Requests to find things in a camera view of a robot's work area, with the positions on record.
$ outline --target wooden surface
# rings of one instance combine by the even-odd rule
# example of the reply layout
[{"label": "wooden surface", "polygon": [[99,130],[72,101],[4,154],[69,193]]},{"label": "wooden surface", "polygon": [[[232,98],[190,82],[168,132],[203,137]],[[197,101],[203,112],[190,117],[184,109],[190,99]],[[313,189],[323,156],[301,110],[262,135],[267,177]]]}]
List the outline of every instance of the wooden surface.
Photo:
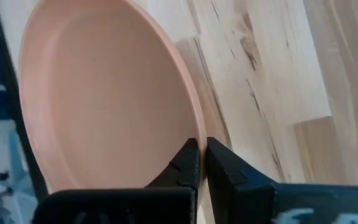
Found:
[{"label": "wooden surface", "polygon": [[[278,182],[358,185],[358,1],[161,1],[137,0],[177,42],[210,136]],[[0,0],[16,68],[36,2]]]}]

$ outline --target wooden table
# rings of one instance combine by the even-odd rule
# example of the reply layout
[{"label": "wooden table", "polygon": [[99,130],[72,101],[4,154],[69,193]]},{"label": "wooden table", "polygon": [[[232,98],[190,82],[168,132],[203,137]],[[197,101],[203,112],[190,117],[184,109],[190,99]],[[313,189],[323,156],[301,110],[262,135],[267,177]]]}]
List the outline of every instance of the wooden table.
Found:
[{"label": "wooden table", "polygon": [[[16,69],[36,2],[0,0]],[[137,2],[176,42],[209,136],[278,182],[358,185],[358,1]]]}]

